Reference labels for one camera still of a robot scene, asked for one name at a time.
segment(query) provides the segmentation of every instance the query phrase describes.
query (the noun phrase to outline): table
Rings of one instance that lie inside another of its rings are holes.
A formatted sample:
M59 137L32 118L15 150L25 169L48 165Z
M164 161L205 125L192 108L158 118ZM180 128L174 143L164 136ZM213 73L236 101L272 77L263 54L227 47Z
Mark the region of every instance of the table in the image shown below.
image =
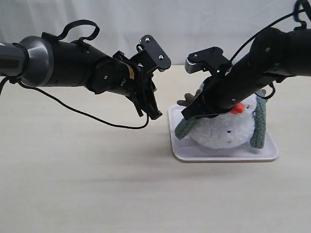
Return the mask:
M7 84L0 96L0 232L309 233L311 79L277 84L268 101L277 160L184 164L172 155L167 110L206 75L183 66L157 72L163 116L142 130L103 125ZM112 123L145 121L123 96L44 90Z

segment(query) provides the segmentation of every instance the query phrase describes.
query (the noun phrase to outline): white backdrop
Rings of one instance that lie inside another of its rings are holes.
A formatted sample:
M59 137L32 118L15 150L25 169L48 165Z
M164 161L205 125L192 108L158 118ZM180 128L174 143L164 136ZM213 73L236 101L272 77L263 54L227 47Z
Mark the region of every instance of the white backdrop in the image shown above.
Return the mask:
M92 45L130 57L140 36L151 34L173 64L196 50L219 46L231 56L250 36L293 10L294 0L1 0L0 41L19 42L42 32L60 34L74 20L101 28ZM277 25L290 31L293 18ZM67 41L92 30L83 26Z

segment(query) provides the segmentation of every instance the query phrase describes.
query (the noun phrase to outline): plastic tray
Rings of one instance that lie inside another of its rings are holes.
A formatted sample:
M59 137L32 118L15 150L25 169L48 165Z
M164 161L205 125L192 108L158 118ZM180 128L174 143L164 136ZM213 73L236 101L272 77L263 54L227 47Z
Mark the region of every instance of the plastic tray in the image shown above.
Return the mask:
M169 108L169 125L172 150L175 158L183 163L241 163L241 162L271 162L275 160L279 151L276 143L267 131L265 146L262 149L251 148L247 142L233 149L213 150L202 147L190 137L178 140L174 130L183 118L181 111L184 107L173 105Z

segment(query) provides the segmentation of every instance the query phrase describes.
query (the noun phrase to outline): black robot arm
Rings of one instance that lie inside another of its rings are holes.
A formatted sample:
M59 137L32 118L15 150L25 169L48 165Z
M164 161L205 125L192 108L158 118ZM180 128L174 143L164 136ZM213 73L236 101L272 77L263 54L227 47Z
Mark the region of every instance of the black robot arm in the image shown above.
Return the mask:
M273 88L274 94L274 81L280 83L288 77L311 76L311 29L296 16L301 3L306 4L304 10L311 13L308 1L303 0L297 1L294 13L290 14L301 27L288 33L272 27L262 30L250 51L235 65L218 47L190 54L186 59L186 71L209 71L211 76L204 80L202 92L182 111L184 118L216 117L267 85Z
M70 43L63 40L70 29L92 25L89 37ZM85 40L93 40L99 27L89 20L68 24L59 35L42 33L28 36L19 43L0 43L0 76L7 76L28 87L84 86L95 94L113 92L126 96L138 115L144 111L150 119L162 115L158 110L152 81L153 72L170 68L171 61L151 35L140 38L137 54L128 59L117 51L108 56Z

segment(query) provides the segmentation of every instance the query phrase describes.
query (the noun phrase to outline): stuffed toy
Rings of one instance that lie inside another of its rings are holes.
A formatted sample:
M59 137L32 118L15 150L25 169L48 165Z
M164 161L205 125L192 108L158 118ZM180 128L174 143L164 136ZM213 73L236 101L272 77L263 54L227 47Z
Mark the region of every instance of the stuffed toy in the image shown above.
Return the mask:
M177 101L187 107L202 91L195 95L185 94L185 100ZM266 101L261 98L265 90L260 90L238 103L229 113L214 118L185 120L175 128L175 136L181 140L189 136L197 144L210 149L228 149L249 142L251 147L262 149L266 134Z

